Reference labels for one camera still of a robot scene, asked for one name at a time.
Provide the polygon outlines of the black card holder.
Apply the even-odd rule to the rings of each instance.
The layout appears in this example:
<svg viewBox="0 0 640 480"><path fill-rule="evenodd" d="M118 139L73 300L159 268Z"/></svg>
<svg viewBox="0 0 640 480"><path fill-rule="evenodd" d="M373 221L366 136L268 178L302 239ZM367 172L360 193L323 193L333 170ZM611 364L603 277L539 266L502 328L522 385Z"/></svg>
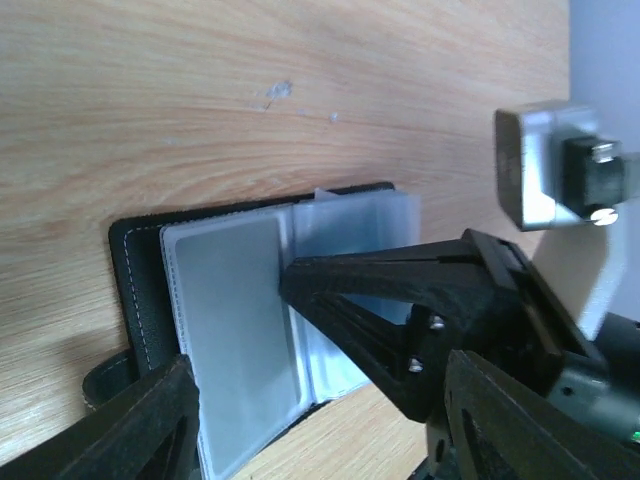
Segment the black card holder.
<svg viewBox="0 0 640 480"><path fill-rule="evenodd" d="M366 385L281 301L296 256L417 243L416 196L390 183L124 218L108 241L128 348L85 377L95 409L177 354L200 391L196 479L228 479L304 416Z"/></svg>

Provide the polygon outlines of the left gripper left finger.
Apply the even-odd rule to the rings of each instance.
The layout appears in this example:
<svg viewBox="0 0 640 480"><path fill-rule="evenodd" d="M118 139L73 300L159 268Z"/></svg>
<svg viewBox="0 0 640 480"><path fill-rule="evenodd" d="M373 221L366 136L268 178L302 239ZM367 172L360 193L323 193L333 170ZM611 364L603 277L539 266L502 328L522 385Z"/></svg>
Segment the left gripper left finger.
<svg viewBox="0 0 640 480"><path fill-rule="evenodd" d="M188 479L199 390L178 355L51 439L1 467L3 479Z"/></svg>

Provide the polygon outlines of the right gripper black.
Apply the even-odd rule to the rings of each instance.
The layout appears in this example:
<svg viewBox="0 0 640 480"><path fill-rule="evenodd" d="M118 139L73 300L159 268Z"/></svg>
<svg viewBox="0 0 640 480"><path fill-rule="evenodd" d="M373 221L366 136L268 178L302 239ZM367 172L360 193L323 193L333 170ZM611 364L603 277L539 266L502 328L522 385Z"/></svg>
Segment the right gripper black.
<svg viewBox="0 0 640 480"><path fill-rule="evenodd" d="M464 479L445 405L451 351L474 352L577 423L639 455L639 328L606 316L588 340L514 244L463 238L305 257L280 295L408 419L427 425L417 479ZM503 459L492 479L519 479Z"/></svg>

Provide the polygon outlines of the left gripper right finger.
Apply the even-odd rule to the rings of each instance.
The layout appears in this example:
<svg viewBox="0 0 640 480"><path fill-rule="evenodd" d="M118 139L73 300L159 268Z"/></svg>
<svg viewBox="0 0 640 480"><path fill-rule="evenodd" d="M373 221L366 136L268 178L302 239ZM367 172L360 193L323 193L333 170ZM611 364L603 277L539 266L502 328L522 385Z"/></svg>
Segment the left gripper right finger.
<svg viewBox="0 0 640 480"><path fill-rule="evenodd" d="M590 430L474 352L454 350L445 405L464 479L637 479L639 455Z"/></svg>

